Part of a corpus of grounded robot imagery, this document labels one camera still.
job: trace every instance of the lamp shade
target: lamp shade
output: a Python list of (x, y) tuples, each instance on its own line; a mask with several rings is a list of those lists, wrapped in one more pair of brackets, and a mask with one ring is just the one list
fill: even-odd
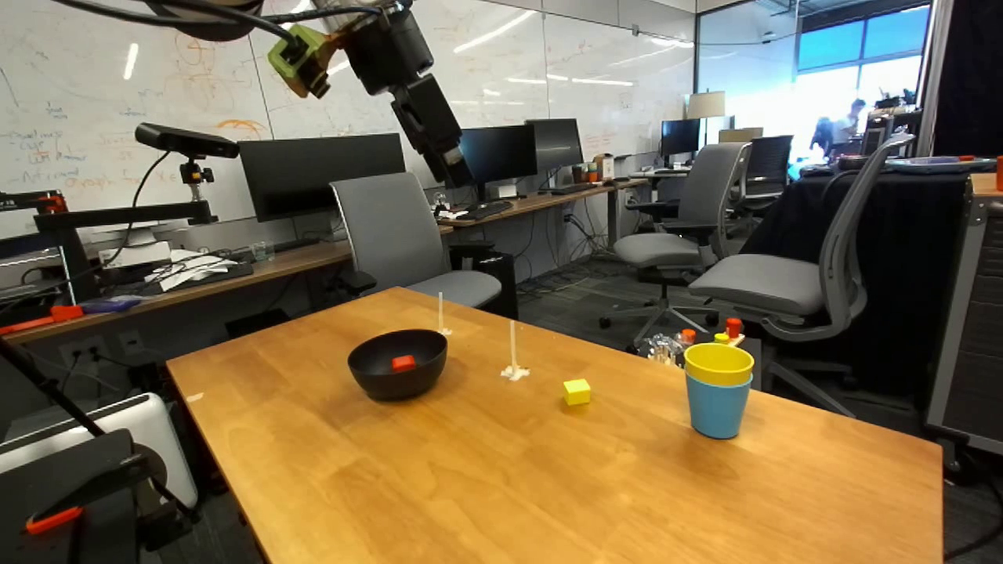
[(724, 107), (724, 91), (690, 94), (686, 104), (687, 119), (719, 117), (727, 115)]

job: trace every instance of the yellow cube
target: yellow cube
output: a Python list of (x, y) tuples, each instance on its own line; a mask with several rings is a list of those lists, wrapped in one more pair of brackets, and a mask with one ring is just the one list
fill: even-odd
[(569, 405), (581, 405), (592, 399), (592, 388), (585, 378), (565, 382), (565, 402)]

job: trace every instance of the gray office chair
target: gray office chair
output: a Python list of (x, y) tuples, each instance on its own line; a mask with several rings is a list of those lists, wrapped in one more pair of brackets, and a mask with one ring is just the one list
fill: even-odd
[(404, 286), (470, 307), (501, 292), (482, 272), (447, 272), (442, 238), (418, 179), (410, 173), (331, 183), (341, 208), (355, 269), (376, 279), (379, 291)]
[[(848, 327), (867, 305), (868, 294), (857, 260), (857, 224), (885, 159), (912, 142), (913, 135), (890, 139), (868, 160), (835, 213), (822, 242), (818, 264), (770, 255), (735, 255), (714, 265), (689, 286), (692, 294), (723, 300), (742, 319), (758, 322), (767, 334), (784, 341), (812, 341), (833, 337)], [(820, 314), (828, 321), (813, 324)], [(796, 372), (849, 372), (848, 366), (827, 362), (781, 361), (775, 344), (763, 342), (762, 382), (768, 390), (776, 376), (823, 407), (854, 414), (818, 386)]]
[(793, 135), (756, 137), (752, 139), (748, 166), (738, 186), (731, 189), (731, 208), (748, 231), (787, 188), (787, 168), (790, 142)]
[(674, 307), (669, 304), (666, 274), (678, 276), (700, 272), (724, 252), (724, 205), (728, 189), (734, 186), (748, 156), (749, 144), (709, 145), (697, 155), (679, 200), (678, 219), (661, 224), (665, 233), (629, 235), (617, 241), (614, 252), (636, 268), (654, 267), (661, 275), (657, 302), (645, 307), (617, 310), (600, 318), (600, 327), (609, 327), (614, 318), (648, 317), (629, 349), (636, 349), (662, 316), (668, 314), (704, 333), (707, 330), (684, 313), (716, 313), (710, 308)]

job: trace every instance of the camera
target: camera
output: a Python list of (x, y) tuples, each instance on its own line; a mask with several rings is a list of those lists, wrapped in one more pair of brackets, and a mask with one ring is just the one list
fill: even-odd
[(180, 153), (189, 159), (237, 159), (240, 154), (237, 144), (226, 137), (155, 123), (136, 125), (135, 140), (160, 151)]

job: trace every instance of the black bowl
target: black bowl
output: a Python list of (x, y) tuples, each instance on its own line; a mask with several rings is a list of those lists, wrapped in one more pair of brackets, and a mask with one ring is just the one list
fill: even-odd
[[(407, 329), (373, 337), (348, 355), (348, 368), (366, 394), (380, 401), (420, 395), (435, 385), (445, 366), (447, 341), (437, 331)], [(414, 357), (414, 368), (394, 372), (398, 356)]]

